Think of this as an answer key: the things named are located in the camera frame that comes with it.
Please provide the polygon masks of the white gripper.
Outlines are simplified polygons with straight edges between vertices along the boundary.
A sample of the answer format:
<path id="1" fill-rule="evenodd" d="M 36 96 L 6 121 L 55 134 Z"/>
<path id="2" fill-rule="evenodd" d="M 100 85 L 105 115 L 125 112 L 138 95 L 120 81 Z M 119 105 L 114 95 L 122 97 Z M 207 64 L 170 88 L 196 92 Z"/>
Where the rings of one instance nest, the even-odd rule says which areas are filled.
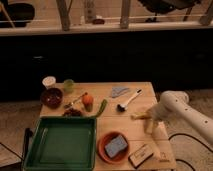
<path id="1" fill-rule="evenodd" d="M 152 106 L 147 113 L 152 117 L 155 121 L 163 121 L 167 116 L 166 108 L 161 104 L 156 104 Z"/>

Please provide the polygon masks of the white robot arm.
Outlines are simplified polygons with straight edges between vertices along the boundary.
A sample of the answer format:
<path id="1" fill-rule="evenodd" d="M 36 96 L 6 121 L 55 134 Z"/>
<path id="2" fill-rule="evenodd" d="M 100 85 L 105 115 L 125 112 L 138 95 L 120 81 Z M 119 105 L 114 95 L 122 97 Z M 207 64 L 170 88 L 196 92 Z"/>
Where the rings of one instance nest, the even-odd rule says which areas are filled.
<path id="1" fill-rule="evenodd" d="M 148 113 L 155 121 L 163 121 L 171 113 L 182 117 L 211 146 L 213 146 L 213 119 L 188 105 L 189 96 L 184 91 L 164 91 L 160 100 Z"/>

